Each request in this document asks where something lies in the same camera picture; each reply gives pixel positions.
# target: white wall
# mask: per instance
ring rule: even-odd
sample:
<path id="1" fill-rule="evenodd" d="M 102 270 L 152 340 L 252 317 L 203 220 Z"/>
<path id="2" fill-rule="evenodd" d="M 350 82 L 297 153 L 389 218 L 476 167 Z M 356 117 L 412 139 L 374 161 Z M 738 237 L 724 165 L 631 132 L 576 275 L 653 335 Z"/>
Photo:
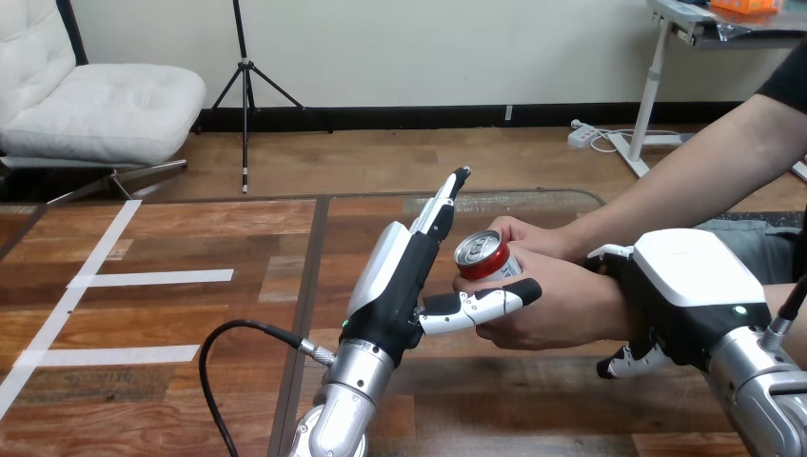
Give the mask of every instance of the white wall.
<path id="1" fill-rule="evenodd" d="M 207 106 L 235 71 L 229 0 L 72 3 L 90 62 L 194 70 Z M 250 58 L 311 107 L 639 101 L 658 37 L 643 0 L 242 0 L 242 10 Z M 743 100 L 785 54 L 674 40 L 659 99 Z M 253 84 L 259 105 L 287 105 Z M 240 93 L 224 106 L 240 106 Z"/>

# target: power strip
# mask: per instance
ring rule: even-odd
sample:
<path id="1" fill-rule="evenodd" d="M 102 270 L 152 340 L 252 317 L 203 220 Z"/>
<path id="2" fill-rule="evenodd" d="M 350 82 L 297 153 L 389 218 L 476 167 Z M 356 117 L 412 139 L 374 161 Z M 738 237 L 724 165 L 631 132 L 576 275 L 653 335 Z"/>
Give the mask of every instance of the power strip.
<path id="1" fill-rule="evenodd" d="M 580 124 L 573 132 L 569 133 L 569 146 L 572 148 L 588 148 L 591 142 L 597 139 L 598 130 L 588 124 Z"/>

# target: soda can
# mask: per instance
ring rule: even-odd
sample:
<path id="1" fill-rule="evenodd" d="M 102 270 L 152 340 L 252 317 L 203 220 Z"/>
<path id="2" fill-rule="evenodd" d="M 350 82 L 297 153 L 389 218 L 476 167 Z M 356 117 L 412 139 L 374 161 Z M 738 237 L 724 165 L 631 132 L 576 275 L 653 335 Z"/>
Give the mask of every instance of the soda can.
<path id="1" fill-rule="evenodd" d="M 519 262 L 495 230 L 465 238 L 454 251 L 454 262 L 468 281 L 498 281 L 522 274 Z"/>

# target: robotic hand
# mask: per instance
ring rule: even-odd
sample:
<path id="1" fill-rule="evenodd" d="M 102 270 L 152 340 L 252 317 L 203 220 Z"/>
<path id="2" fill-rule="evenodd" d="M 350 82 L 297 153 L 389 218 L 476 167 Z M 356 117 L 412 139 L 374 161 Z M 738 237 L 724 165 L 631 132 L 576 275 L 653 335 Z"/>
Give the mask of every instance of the robotic hand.
<path id="1" fill-rule="evenodd" d="M 595 250 L 586 266 L 614 276 L 650 328 L 600 362 L 600 377 L 691 365 L 753 455 L 807 456 L 807 373 L 781 348 L 807 276 L 772 321 L 759 281 L 706 231 L 650 232 L 629 248 Z"/>
<path id="2" fill-rule="evenodd" d="M 334 356 L 304 341 L 300 350 L 328 366 L 314 408 L 299 422 L 291 457 L 362 457 L 364 431 L 404 352 L 425 334 L 446 333 L 501 317 L 538 300 L 541 288 L 525 279 L 474 295 L 418 296 L 451 230 L 454 199 L 471 169 L 457 169 L 407 229 L 393 222 L 382 233 L 350 297 Z"/>

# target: tripod leg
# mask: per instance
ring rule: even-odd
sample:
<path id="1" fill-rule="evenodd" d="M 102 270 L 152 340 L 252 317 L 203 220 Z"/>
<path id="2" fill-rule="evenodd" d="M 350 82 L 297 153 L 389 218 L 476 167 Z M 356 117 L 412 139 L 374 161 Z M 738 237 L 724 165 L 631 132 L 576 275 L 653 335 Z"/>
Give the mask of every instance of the tripod leg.
<path id="1" fill-rule="evenodd" d="M 255 70 L 255 72 L 258 73 L 258 76 L 264 78 L 264 80 L 267 81 L 273 88 L 275 88 L 275 90 L 280 92 L 283 95 L 283 97 L 287 98 L 289 102 L 293 103 L 297 108 L 305 112 L 311 119 L 314 120 L 315 123 L 324 127 L 323 130 L 327 130 L 328 133 L 333 133 L 333 128 L 330 126 L 330 123 L 327 121 L 327 118 L 321 115 L 319 116 L 320 119 L 316 119 L 314 113 L 311 110 L 306 109 L 303 105 L 300 104 L 300 102 L 295 100 L 294 97 L 289 95 L 288 92 L 281 89 L 280 86 L 278 86 L 277 84 L 274 83 L 274 81 L 269 79 L 269 77 L 266 76 L 262 71 L 258 70 L 257 68 L 253 68 L 253 70 Z"/>
<path id="2" fill-rule="evenodd" d="M 232 77 L 231 77 L 231 78 L 229 78 L 229 82 L 228 82 L 228 83 L 227 83 L 227 85 L 225 86 L 225 89 L 224 89 L 224 90 L 222 90 L 222 94 L 221 94 L 221 95 L 219 95 L 218 100 L 216 100 L 216 103 L 214 103 L 214 104 L 213 104 L 213 109 L 217 109 L 217 108 L 219 108 L 219 104 L 220 104 L 220 103 L 222 103 L 222 100 L 224 100 L 224 99 L 225 99 L 225 95 L 226 95 L 226 93 L 229 91 L 229 88 L 231 88 L 231 87 L 232 87 L 232 83 L 234 83 L 234 82 L 235 82 L 235 78 L 237 78 L 237 77 L 238 77 L 238 73 L 240 73 L 240 72 L 241 72 L 241 66 L 239 65 L 239 66 L 238 66 L 238 69 L 237 69 L 237 70 L 235 70 L 235 73 L 232 75 Z"/>
<path id="3" fill-rule="evenodd" d="M 244 74 L 246 75 L 246 97 L 249 99 L 249 127 L 246 129 L 248 141 L 248 137 L 252 135 L 252 124 L 255 120 L 255 97 L 252 95 L 252 77 L 249 75 L 249 69 L 246 69 Z"/>
<path id="4" fill-rule="evenodd" d="M 246 67 L 242 67 L 242 71 L 244 72 L 244 151 L 242 160 L 244 162 L 244 170 L 242 174 L 242 185 L 241 192 L 246 193 L 246 136 L 248 135 L 246 131 L 246 122 L 247 122 L 247 113 L 249 111 L 248 100 L 246 97 L 246 83 L 249 78 L 249 70 Z"/>

